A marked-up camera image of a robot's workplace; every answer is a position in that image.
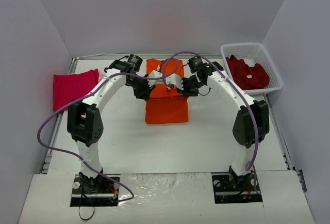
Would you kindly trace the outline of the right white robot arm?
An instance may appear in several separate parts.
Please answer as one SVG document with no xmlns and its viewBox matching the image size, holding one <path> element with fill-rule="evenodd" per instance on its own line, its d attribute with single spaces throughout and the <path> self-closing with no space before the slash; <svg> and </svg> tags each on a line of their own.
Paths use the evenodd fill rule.
<svg viewBox="0 0 330 224">
<path fill-rule="evenodd" d="M 247 184 L 246 175 L 251 173 L 259 144 L 269 133 L 269 107 L 240 89 L 218 62 L 202 62 L 200 56 L 194 56 L 187 65 L 192 75 L 182 78 L 180 93 L 194 97 L 207 86 L 236 111 L 232 133 L 239 150 L 229 167 L 228 181 L 232 188 L 241 189 Z"/>
</svg>

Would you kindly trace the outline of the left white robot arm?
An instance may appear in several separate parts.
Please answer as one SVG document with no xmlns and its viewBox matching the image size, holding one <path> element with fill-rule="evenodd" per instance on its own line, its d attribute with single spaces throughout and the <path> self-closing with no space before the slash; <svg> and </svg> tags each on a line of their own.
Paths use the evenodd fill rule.
<svg viewBox="0 0 330 224">
<path fill-rule="evenodd" d="M 67 130 L 76 142 L 79 156 L 82 157 L 79 172 L 80 181 L 92 192 L 100 191 L 106 179 L 98 173 L 103 172 L 99 160 L 98 144 L 104 131 L 101 113 L 111 97 L 123 86 L 132 87 L 137 99 L 149 100 L 154 86 L 150 86 L 146 79 L 134 75 L 139 72 L 142 58 L 129 55 L 126 61 L 115 60 L 106 68 L 106 76 L 124 72 L 130 75 L 119 75 L 107 80 L 103 78 L 93 90 L 96 94 L 75 103 L 68 108 Z"/>
</svg>

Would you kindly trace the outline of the orange t shirt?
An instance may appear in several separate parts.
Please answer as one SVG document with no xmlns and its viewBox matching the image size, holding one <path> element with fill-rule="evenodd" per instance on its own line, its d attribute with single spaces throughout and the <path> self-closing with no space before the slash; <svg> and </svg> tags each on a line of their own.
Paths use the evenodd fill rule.
<svg viewBox="0 0 330 224">
<path fill-rule="evenodd" d="M 177 62 L 177 65 L 174 59 L 168 62 L 165 75 L 176 69 L 171 76 L 176 74 L 184 77 L 184 70 L 182 69 L 184 66 L 183 61 L 177 60 Z M 157 70 L 161 63 L 161 60 L 154 58 L 146 60 L 147 74 Z M 150 99 L 146 100 L 145 122 L 147 124 L 188 122 L 188 98 L 179 94 L 175 86 L 174 89 L 169 89 L 162 80 L 160 81 L 161 83 L 156 83 L 155 88 L 150 94 Z"/>
</svg>

